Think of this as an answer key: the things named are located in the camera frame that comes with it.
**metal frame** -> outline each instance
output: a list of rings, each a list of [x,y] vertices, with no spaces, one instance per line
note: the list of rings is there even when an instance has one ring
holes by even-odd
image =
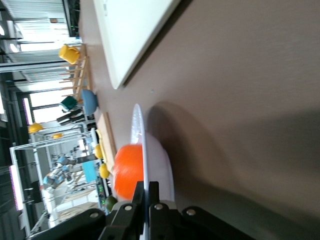
[[[32,228],[30,234],[33,235],[37,232],[38,228],[41,227],[42,223],[45,221],[46,217],[48,216],[47,211],[44,211],[41,215],[41,217],[39,218],[39,220],[36,222],[36,224],[34,225],[34,227]]]
[[[49,146],[54,146],[57,144],[71,142],[71,141],[74,141],[75,138],[77,140],[82,140],[82,139],[85,139],[89,136],[91,136],[90,131],[78,132],[78,133],[70,134],[70,135],[67,135],[67,136],[64,136],[61,138],[44,140],[44,141],[39,141],[39,142],[32,142],[32,143],[25,144],[25,145],[10,147],[10,155],[11,155],[12,164],[16,167],[17,177],[18,177],[18,181],[20,183],[20,186],[22,186],[22,180],[21,180],[21,176],[20,176],[20,172],[19,172],[19,164],[18,164],[18,159],[16,156],[16,151],[18,151],[18,150],[33,150],[33,156],[34,156],[34,160],[35,160],[39,184],[42,186],[43,185],[43,176],[42,176],[42,172],[41,172],[41,168],[40,168],[40,162],[39,162],[39,156],[38,156],[37,149],[47,148]],[[26,233],[26,236],[28,237],[31,234],[31,227],[30,227],[30,221],[28,219],[27,206],[26,206],[26,202],[25,202],[26,199],[24,197],[23,189],[22,188],[16,189],[16,191],[19,191],[19,190],[21,193],[22,203],[23,203],[23,208],[21,210],[22,211],[21,214],[22,214],[23,219],[25,221],[25,233]],[[47,210],[46,202],[44,201],[44,199],[45,199],[44,190],[42,189],[40,192],[41,192],[41,198],[43,200],[44,208],[45,208],[45,210]]]
[[[88,121],[83,121],[83,122],[71,123],[71,124],[68,124],[68,125],[65,125],[65,126],[54,126],[54,127],[45,128],[45,129],[39,130],[37,132],[31,133],[30,134],[30,139],[31,139],[32,143],[36,143],[36,135],[40,135],[40,136],[42,136],[42,138],[45,141],[46,140],[52,140],[51,138],[48,138],[48,135],[57,132],[57,129],[59,129],[59,128],[63,128],[63,130],[58,130],[59,132],[79,131],[81,133],[81,127],[82,127],[84,132],[88,132],[88,125],[89,124],[93,124],[93,123],[95,123],[94,120],[88,120]],[[60,151],[63,152],[62,145],[59,145],[59,146],[60,146]],[[48,144],[46,144],[46,146],[45,146],[45,152],[46,152],[46,157],[48,159],[50,159],[51,156],[50,156],[50,150],[49,150]],[[53,169],[51,161],[49,161],[49,168],[50,168],[50,170]]]

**ceiling light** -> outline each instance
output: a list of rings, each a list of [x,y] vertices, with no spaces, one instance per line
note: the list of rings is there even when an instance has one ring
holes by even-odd
[[[4,104],[2,103],[2,98],[1,98],[1,91],[0,91],[0,114],[4,114]]]
[[[25,113],[26,121],[28,125],[32,125],[33,122],[32,122],[31,110],[30,110],[28,98],[24,98],[23,103],[24,103],[24,113]]]
[[[4,36],[5,35],[5,30],[2,28],[2,26],[0,25],[0,35]]]
[[[10,43],[10,48],[11,48],[12,52],[14,52],[14,53],[19,52],[18,48],[13,43]]]
[[[21,191],[20,181],[18,177],[17,165],[11,165],[9,169],[10,169],[11,183],[12,183],[14,200],[15,200],[15,207],[19,211],[24,208],[24,204],[22,200],[22,193],[21,193],[22,191]]]

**window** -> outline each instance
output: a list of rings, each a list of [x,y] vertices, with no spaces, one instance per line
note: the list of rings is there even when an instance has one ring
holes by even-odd
[[[5,35],[5,30],[3,27],[0,25],[0,35],[4,36]]]
[[[0,91],[0,114],[4,114],[4,113],[5,113],[5,109],[2,103],[2,97],[1,97],[1,91]]]
[[[63,95],[70,94],[73,94],[72,89],[30,93],[23,98],[27,124],[51,122],[65,115],[59,103],[65,99]]]

